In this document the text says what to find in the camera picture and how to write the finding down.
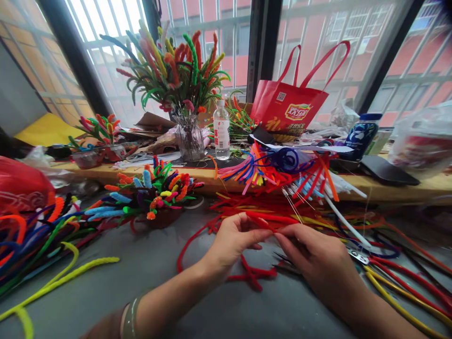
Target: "hand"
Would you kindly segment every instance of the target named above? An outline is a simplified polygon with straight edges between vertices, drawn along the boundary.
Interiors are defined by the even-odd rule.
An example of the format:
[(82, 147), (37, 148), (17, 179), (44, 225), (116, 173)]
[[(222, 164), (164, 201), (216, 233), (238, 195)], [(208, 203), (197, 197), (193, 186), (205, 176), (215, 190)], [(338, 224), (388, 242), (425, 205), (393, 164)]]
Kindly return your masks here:
[(365, 300), (372, 299), (339, 239), (302, 224), (287, 226), (274, 235), (318, 298), (336, 313), (360, 309)]
[(242, 212), (223, 220), (214, 243), (202, 261), (217, 274), (226, 277), (245, 249), (260, 250), (262, 242), (273, 232), (257, 228)]

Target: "glass jar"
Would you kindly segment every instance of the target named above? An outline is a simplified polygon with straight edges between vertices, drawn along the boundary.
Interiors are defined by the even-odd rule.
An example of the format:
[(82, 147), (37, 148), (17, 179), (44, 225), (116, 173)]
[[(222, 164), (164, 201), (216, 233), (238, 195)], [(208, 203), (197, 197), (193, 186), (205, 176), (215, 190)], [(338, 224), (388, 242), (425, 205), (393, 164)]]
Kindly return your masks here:
[(108, 145), (104, 147), (105, 157), (111, 162), (124, 160), (126, 157), (126, 149), (123, 145)]
[(184, 161), (204, 159), (204, 140), (197, 115), (174, 116), (178, 124), (176, 141)]
[(100, 166), (102, 159), (95, 151), (76, 152), (72, 154), (72, 159), (81, 170), (87, 170)]

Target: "red plastic bag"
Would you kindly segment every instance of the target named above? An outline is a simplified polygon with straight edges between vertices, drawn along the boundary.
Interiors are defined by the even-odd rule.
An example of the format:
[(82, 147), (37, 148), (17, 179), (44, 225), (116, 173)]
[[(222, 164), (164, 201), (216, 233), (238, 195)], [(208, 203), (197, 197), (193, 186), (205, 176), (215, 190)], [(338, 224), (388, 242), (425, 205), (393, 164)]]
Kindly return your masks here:
[(0, 156), (0, 216), (18, 211), (35, 210), (47, 205), (55, 192), (44, 173), (19, 161)]
[(281, 82), (289, 71), (295, 49), (298, 48), (301, 50), (301, 45), (295, 46), (289, 56), (284, 72), (281, 74), (278, 81), (259, 81), (253, 109), (251, 111), (251, 118), (255, 121), (262, 122), (263, 127), (268, 132), (271, 132), (277, 141), (288, 142), (299, 137), (328, 97), (328, 93), (324, 91), (325, 88), (319, 90), (307, 88), (306, 86), (314, 73), (341, 44), (346, 46), (347, 51), (339, 66), (328, 79), (328, 82), (325, 85), (326, 87), (347, 58), (348, 53), (350, 52), (350, 42), (342, 41), (330, 49), (330, 51), (306, 76), (299, 88), (296, 87), (296, 79), (300, 55), (298, 56), (293, 85)]

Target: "yellow paper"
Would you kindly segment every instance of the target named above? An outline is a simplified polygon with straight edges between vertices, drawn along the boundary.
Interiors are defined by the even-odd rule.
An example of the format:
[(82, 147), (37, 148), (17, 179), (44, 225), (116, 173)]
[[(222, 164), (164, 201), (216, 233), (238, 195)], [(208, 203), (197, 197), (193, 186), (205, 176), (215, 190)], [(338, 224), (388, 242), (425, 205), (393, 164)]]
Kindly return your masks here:
[(52, 113), (47, 113), (14, 137), (32, 146), (68, 144), (68, 136), (78, 137), (83, 131), (76, 129)]

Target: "bag handle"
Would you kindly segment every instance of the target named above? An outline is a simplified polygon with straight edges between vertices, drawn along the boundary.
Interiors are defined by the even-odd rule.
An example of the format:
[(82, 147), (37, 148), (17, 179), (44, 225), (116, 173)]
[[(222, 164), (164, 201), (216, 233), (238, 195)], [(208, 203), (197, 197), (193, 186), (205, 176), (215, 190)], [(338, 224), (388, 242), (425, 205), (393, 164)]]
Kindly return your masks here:
[(326, 59), (328, 59), (328, 57), (331, 54), (333, 54), (333, 52), (336, 50), (336, 48), (339, 47), (339, 45), (341, 45), (341, 44), (344, 44), (347, 47), (347, 51), (345, 52), (345, 55), (342, 58), (342, 61), (340, 62), (339, 66), (334, 70), (333, 74), (328, 79), (328, 82), (326, 83), (325, 87), (323, 88), (323, 90), (325, 90), (325, 88), (328, 86), (330, 81), (334, 78), (334, 76), (336, 75), (336, 72), (342, 66), (342, 64), (344, 63), (344, 61), (347, 58), (348, 54), (350, 53), (350, 42), (348, 40), (341, 41), (336, 46), (334, 46), (332, 49), (330, 49), (330, 51), (327, 54), (325, 54), (325, 56), (319, 61), (319, 63), (317, 65), (315, 65), (315, 67), (312, 69), (312, 71), (309, 72), (309, 74), (306, 76), (306, 78), (301, 83), (300, 88), (305, 88), (307, 86), (307, 84), (309, 83), (309, 81), (313, 77), (314, 73), (317, 72), (317, 70), (320, 68), (320, 66), (322, 66), (322, 64), (326, 61)]
[(287, 75), (287, 72), (289, 71), (289, 67), (291, 66), (291, 63), (292, 63), (293, 52), (295, 52), (296, 48), (298, 48), (300, 50), (300, 52), (298, 53), (297, 67), (295, 68), (295, 77), (293, 78), (293, 85), (294, 86), (297, 85), (298, 66), (300, 64), (300, 57), (301, 57), (301, 45), (296, 45), (293, 48), (291, 55), (289, 56), (289, 59), (287, 59), (286, 68), (284, 68), (284, 72), (281, 74), (280, 78), (278, 79), (278, 82), (281, 82), (284, 79), (284, 77)]

